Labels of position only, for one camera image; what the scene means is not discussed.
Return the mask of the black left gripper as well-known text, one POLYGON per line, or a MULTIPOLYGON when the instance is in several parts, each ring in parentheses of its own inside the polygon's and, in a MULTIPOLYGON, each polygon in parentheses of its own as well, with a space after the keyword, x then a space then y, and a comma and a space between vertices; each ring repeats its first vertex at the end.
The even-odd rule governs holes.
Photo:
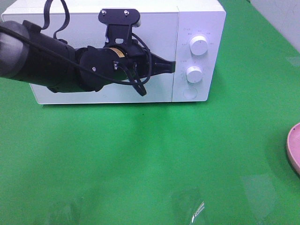
POLYGON ((138 72, 140 78, 149 80, 154 75, 175 72, 175 61, 167 61, 151 53, 149 47, 143 41, 117 44, 117 48, 126 55, 132 64, 136 64, 134 70, 138 72))

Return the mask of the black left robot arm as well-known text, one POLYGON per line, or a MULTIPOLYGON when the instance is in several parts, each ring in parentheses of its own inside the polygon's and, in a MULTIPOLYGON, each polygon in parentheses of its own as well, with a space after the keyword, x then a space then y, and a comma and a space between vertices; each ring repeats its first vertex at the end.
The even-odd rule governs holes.
POLYGON ((75 49, 41 30, 29 21, 0 24, 2 78, 41 85, 53 93, 98 92, 116 83, 144 96, 150 77, 175 71, 175 61, 153 54, 139 37, 128 45, 75 49))

